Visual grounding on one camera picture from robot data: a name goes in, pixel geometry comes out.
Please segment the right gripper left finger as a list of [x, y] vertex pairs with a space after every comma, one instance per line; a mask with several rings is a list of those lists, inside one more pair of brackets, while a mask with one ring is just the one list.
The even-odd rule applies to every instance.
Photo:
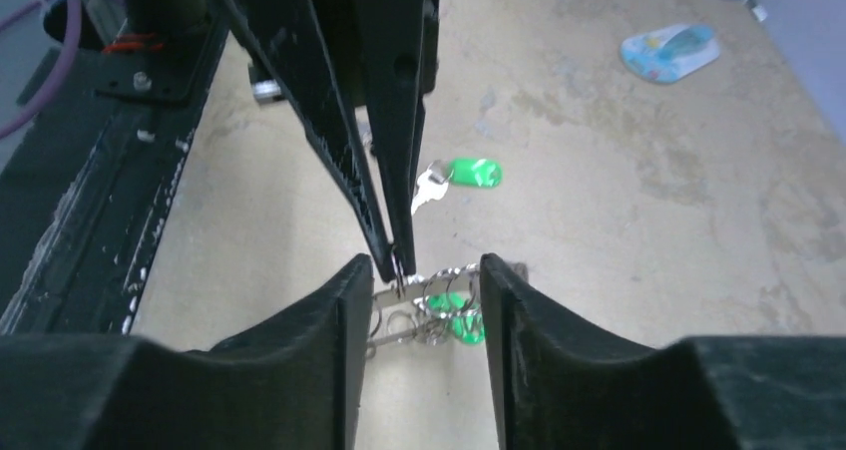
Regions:
[[1, 340], [5, 449], [350, 449], [372, 309], [359, 254], [208, 350], [137, 337]]

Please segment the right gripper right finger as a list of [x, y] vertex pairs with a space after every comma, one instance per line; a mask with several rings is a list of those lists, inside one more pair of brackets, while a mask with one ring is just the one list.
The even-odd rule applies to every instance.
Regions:
[[839, 336], [689, 336], [651, 348], [584, 319], [499, 256], [480, 297], [503, 449], [841, 449]]

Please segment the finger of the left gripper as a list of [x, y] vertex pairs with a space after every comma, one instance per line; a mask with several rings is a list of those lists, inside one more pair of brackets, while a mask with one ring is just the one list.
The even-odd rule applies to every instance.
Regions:
[[373, 180], [313, 0], [218, 0], [239, 43], [278, 85], [356, 214], [379, 275], [395, 277]]
[[312, 0], [339, 93], [338, 144], [326, 162], [382, 276], [416, 270], [411, 199], [424, 97], [436, 86], [440, 0]]

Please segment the green tag key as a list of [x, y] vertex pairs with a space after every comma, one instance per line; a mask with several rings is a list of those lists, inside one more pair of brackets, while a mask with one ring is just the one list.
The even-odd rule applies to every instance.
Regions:
[[460, 342], [477, 345], [485, 341], [481, 306], [475, 297], [452, 292], [431, 295], [424, 299], [423, 308], [443, 321], [449, 333]]
[[411, 214], [415, 215], [429, 202], [442, 200], [453, 185], [491, 189], [501, 183], [503, 176], [502, 166], [489, 159], [456, 158], [451, 161], [434, 161], [416, 180]]

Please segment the metal disc with keyrings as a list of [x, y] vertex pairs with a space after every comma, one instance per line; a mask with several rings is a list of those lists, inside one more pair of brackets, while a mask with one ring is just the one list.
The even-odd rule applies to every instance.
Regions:
[[424, 308], [427, 296], [446, 292], [464, 297], [473, 296], [481, 306], [481, 264], [443, 268], [426, 277], [412, 275], [401, 283], [392, 283], [373, 295], [373, 313], [365, 357], [373, 358], [379, 348], [400, 343], [417, 342], [440, 345], [455, 340], [446, 324]]

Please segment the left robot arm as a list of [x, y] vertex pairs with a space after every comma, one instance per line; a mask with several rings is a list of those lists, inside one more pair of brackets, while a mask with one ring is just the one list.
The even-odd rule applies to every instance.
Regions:
[[[120, 0], [128, 32], [113, 48], [152, 87], [107, 76], [125, 99], [181, 98], [211, 27], [227, 24], [251, 59], [255, 84], [290, 104], [305, 137], [345, 195], [381, 278], [413, 274], [411, 200], [436, 85], [440, 0]], [[175, 71], [160, 79], [157, 69]]]

